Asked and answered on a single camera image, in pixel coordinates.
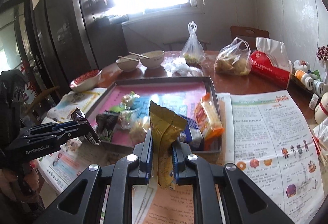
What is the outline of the person's hand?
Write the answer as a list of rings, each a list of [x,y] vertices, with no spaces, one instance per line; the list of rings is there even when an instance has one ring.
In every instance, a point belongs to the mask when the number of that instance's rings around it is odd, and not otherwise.
[[[10,201],[18,202],[26,212],[39,215],[44,211],[44,204],[38,193],[40,177],[37,162],[30,161],[23,164],[22,168],[22,174],[1,168],[1,193]]]

